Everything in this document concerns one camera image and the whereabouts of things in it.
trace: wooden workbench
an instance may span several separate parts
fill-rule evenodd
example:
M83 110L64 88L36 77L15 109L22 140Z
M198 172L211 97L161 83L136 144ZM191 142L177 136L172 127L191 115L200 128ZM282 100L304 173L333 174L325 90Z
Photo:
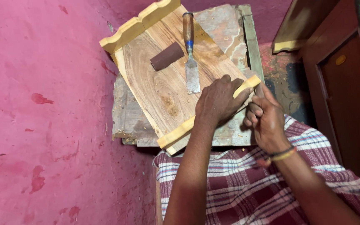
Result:
M263 81L249 5L235 7L226 4L195 12L194 18L247 78L254 74L248 67L250 65ZM250 64L247 60L245 40L248 48L251 49L248 52ZM112 139L122 138L124 144L142 147L158 146L155 131L120 74L114 86ZM250 145L251 131L243 126L244 116L245 109L218 128L213 146Z

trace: person's left hand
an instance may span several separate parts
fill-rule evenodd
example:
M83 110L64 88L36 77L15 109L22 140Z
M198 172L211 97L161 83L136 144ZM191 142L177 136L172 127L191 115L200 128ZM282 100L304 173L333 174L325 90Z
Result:
M233 98L234 92L243 82L242 79L231 81L230 76L226 74L205 87L195 106L196 120L207 120L216 127L221 120L233 115L254 90L247 88Z

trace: chisel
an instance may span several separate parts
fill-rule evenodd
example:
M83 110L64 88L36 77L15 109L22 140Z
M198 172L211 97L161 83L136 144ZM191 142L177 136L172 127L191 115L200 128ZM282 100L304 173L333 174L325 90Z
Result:
M191 12L183 14L183 38L186 50L188 53L188 60L186 62L186 80L187 80L187 93L197 94L200 90L200 79L198 77L198 65L192 57L194 49L194 15Z

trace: hand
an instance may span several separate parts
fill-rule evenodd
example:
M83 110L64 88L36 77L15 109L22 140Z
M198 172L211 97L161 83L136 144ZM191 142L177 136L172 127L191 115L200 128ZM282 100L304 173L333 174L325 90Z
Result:
M265 85L262 89L264 97L253 96L244 123L254 128L256 142L264 151L284 151L291 143L284 132L283 107Z
M253 88L247 88L233 98L234 92L243 82L242 79L231 81L230 76L226 74L205 87L195 106L196 120L206 120L216 127L219 121L233 115L253 92Z

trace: wooden cabinet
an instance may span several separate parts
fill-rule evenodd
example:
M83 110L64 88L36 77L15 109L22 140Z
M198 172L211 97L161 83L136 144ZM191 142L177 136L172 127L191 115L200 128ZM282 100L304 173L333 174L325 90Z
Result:
M301 49L319 131L360 177L360 29L353 0L341 0Z

